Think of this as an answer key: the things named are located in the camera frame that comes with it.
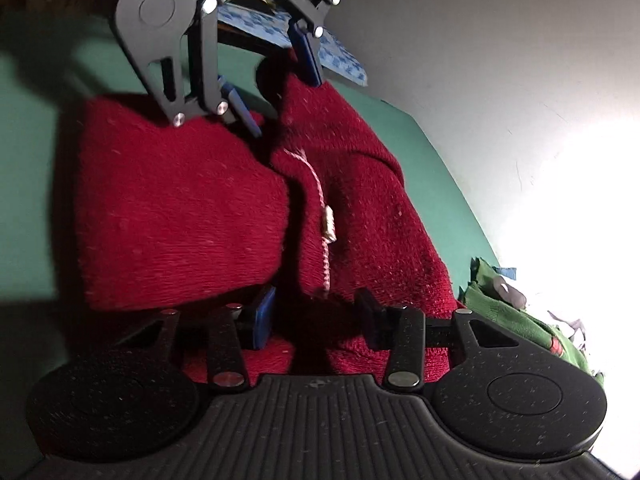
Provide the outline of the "blue white checkered towel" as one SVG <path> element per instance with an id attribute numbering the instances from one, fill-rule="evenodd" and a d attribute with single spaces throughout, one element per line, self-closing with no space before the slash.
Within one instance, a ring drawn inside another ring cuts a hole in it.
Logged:
<path id="1" fill-rule="evenodd" d="M 291 17 L 286 12 L 265 14 L 232 3 L 218 8 L 218 21 L 277 47 L 303 47 L 303 54 L 307 53 L 312 58 L 315 56 L 323 68 L 332 70 L 360 87 L 368 85 L 368 75 L 362 64 L 325 28 L 319 38 L 314 34 L 307 36 L 305 32 L 295 35 L 290 26 Z"/>

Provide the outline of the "green bed sheet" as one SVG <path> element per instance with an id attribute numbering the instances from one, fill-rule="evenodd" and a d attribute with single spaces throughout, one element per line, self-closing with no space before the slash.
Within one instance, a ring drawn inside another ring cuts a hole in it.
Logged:
<path id="1" fill-rule="evenodd" d="M 496 263 L 480 224 L 416 121 L 341 78 L 335 88 L 397 158 L 413 206 L 446 263 L 465 286 L 474 257 Z M 1 297 L 58 296 L 49 202 L 58 118 L 67 105 L 142 87 L 103 18 L 9 12 L 1 19 Z"/>

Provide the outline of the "dark red knit sweater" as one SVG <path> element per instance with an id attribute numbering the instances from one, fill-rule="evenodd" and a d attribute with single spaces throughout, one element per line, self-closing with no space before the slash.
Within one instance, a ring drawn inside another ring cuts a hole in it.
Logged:
<path id="1" fill-rule="evenodd" d="M 329 84 L 283 85 L 265 157 L 220 122 L 163 127 L 142 96 L 101 96 L 82 114 L 74 197 L 90 308 L 126 312 L 239 294 L 282 296 L 248 374 L 284 373 L 315 344 L 338 374 L 381 376 L 352 305 L 434 318 L 456 308 L 446 266 L 405 190 L 395 157 Z"/>

